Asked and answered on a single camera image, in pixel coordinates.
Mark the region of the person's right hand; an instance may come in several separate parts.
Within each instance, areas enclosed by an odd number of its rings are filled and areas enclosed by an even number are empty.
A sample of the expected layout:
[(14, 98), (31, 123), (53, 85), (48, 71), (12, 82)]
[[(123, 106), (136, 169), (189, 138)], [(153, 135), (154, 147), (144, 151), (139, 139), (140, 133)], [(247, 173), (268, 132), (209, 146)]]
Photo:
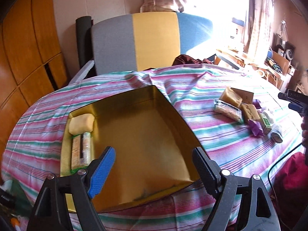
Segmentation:
[(301, 123), (302, 129), (302, 145), (307, 148), (308, 147), (308, 123), (307, 120), (304, 118), (303, 122)]

